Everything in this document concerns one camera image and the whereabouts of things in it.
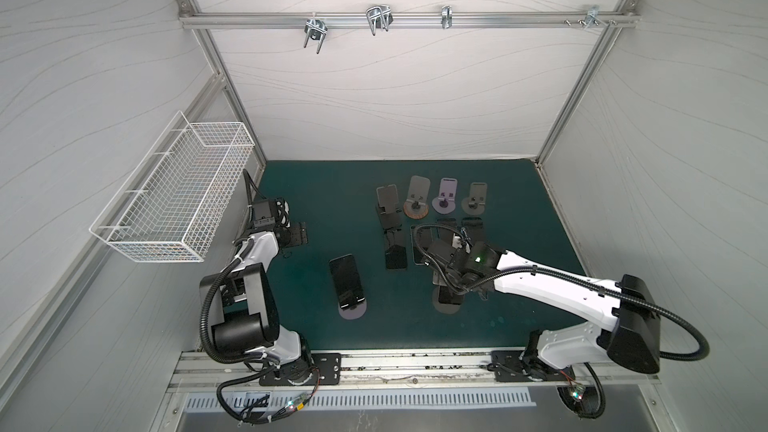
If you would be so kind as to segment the phone from grey stand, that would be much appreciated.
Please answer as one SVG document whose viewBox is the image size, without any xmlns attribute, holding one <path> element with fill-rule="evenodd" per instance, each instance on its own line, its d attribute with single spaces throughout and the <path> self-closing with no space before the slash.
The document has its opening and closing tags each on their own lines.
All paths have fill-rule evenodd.
<svg viewBox="0 0 768 432">
<path fill-rule="evenodd" d="M 485 226 L 481 217 L 464 217 L 461 226 L 472 244 L 487 241 Z"/>
</svg>

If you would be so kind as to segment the dark phone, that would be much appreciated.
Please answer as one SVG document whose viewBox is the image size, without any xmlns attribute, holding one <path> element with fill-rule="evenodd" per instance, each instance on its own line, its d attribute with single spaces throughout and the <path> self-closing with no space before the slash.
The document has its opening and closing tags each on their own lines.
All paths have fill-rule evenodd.
<svg viewBox="0 0 768 432">
<path fill-rule="evenodd" d="M 385 240 L 385 268 L 387 270 L 405 270 L 408 264 L 403 230 L 387 230 Z"/>
</svg>

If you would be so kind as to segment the wooden round base phone stand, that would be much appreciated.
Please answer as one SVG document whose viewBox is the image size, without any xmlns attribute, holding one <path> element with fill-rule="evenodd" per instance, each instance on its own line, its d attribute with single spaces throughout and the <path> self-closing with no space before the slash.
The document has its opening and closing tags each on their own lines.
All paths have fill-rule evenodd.
<svg viewBox="0 0 768 432">
<path fill-rule="evenodd" d="M 424 219 L 429 213 L 428 195 L 431 181 L 422 176 L 414 175 L 410 179 L 403 212 L 413 220 Z"/>
</svg>

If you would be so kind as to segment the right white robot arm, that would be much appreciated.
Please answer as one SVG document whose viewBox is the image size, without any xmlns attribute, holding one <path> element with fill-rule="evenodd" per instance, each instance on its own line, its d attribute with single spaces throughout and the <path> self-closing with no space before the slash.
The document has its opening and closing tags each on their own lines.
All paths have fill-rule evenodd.
<svg viewBox="0 0 768 432">
<path fill-rule="evenodd" d="M 499 251 L 484 242 L 454 248 L 442 242 L 426 249 L 425 262 L 455 296 L 470 291 L 526 297 L 583 321 L 558 330 L 535 330 L 509 368 L 542 381 L 574 364 L 611 361 L 641 374 L 660 371 L 660 316 L 627 299 L 649 296 L 644 282 L 626 275 L 620 282 L 583 277 Z"/>
</svg>

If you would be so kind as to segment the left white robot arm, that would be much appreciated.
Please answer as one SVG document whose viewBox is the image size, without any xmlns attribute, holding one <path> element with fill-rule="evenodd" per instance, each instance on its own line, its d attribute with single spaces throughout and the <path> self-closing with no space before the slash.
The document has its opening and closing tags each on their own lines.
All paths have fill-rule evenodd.
<svg viewBox="0 0 768 432">
<path fill-rule="evenodd" d="M 231 261 L 199 283 L 198 332 L 203 351 L 222 364 L 272 366 L 273 376 L 293 385 L 306 383 L 313 359 L 304 337 L 280 324 L 267 272 L 280 252 L 272 231 L 241 242 Z"/>
</svg>

